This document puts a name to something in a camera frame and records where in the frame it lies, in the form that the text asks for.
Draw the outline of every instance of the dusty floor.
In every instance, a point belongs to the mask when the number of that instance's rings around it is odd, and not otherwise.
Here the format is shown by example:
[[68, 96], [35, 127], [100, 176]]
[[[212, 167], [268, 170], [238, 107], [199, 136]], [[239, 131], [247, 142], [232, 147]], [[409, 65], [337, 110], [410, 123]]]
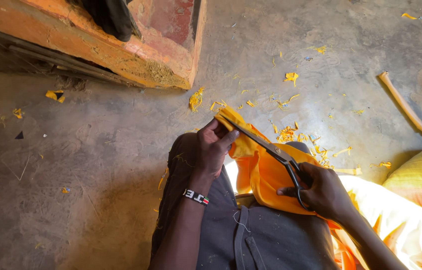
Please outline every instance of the dusty floor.
[[[168, 148], [205, 125], [221, 99], [244, 104], [245, 120], [273, 140], [268, 119], [280, 128], [297, 121], [328, 150], [352, 146], [331, 164], [360, 164], [364, 179], [382, 183], [422, 150], [422, 136], [377, 79], [389, 71], [422, 117], [422, 20], [400, 17], [422, 16], [422, 0], [352, 2], [209, 2], [190, 92], [88, 83], [90, 94], [67, 91], [61, 104], [45, 97], [53, 77], [0, 74], [0, 269], [145, 269]], [[304, 49], [324, 45], [325, 54]], [[287, 72], [298, 73], [296, 88], [283, 82]], [[188, 113], [201, 86], [202, 106]], [[268, 101], [273, 92], [300, 95], [284, 112]], [[15, 140], [20, 131], [24, 139]], [[392, 169], [369, 168], [381, 161]]]

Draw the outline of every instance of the white thread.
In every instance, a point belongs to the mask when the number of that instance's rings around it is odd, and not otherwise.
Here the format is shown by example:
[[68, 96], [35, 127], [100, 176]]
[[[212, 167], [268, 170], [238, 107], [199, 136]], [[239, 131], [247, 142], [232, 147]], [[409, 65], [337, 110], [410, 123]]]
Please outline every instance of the white thread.
[[246, 225], [244, 225], [244, 224], [242, 224], [242, 223], [239, 223], [237, 220], [236, 220], [236, 218], [235, 218], [235, 216], [236, 216], [236, 214], [238, 213], [238, 211], [236, 211], [236, 213], [234, 213], [234, 215], [232, 216], [232, 218], [234, 219], [234, 221], [237, 223], [237, 224], [241, 224], [241, 225], [243, 225], [244, 226], [244, 229], [246, 229], [248, 232], [251, 232], [250, 230], [248, 230], [247, 228], [246, 228]]

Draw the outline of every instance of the gray pants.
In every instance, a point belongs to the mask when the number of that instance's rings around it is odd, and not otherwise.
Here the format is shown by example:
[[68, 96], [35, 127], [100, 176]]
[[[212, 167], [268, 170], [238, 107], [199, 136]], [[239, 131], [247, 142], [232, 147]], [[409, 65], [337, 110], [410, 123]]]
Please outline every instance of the gray pants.
[[[197, 139], [196, 133], [183, 134], [169, 152], [169, 177], [153, 234], [151, 260], [188, 186], [196, 161]], [[288, 144], [309, 152], [303, 143]], [[257, 202], [249, 209], [238, 209], [224, 166], [212, 183], [208, 198], [197, 269], [339, 269], [325, 220], [271, 209]]]

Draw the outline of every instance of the black scissors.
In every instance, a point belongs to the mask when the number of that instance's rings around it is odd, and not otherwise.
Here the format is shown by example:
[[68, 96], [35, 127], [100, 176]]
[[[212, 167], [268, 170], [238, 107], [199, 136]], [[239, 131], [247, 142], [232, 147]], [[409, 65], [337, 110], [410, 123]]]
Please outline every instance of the black scissors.
[[307, 207], [303, 204], [303, 201], [301, 200], [301, 197], [299, 195], [300, 190], [304, 189], [302, 186], [299, 185], [298, 179], [296, 177], [296, 174], [292, 170], [291, 166], [294, 168], [296, 173], [298, 174], [299, 178], [306, 183], [308, 187], [311, 187], [313, 184], [313, 180], [306, 176], [301, 170], [299, 169], [298, 164], [292, 158], [292, 156], [288, 155], [286, 152], [282, 151], [278, 147], [276, 147], [274, 144], [268, 143], [267, 141], [263, 140], [262, 138], [252, 134], [251, 132], [244, 130], [242, 127], [238, 126], [238, 124], [234, 123], [229, 118], [223, 116], [224, 119], [226, 119], [231, 125], [233, 125], [240, 133], [248, 136], [250, 139], [255, 141], [257, 144], [261, 145], [266, 149], [266, 152], [268, 152], [272, 157], [274, 157], [277, 161], [279, 161], [288, 171], [289, 176], [291, 176], [292, 182], [294, 183], [294, 186], [296, 187], [296, 198], [298, 199], [299, 204], [306, 209], [307, 211], [313, 211], [310, 207]]

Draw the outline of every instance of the orange painted ledge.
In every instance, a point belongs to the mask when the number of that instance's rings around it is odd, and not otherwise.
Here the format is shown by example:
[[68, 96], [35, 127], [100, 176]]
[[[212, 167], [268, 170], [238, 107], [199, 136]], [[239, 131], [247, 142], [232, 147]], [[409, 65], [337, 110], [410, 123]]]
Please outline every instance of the orange painted ledge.
[[190, 89], [205, 12], [204, 0], [192, 52], [139, 21], [143, 40], [132, 36], [121, 42], [103, 32], [86, 10], [65, 0], [0, 0], [0, 32], [93, 61], [147, 88]]

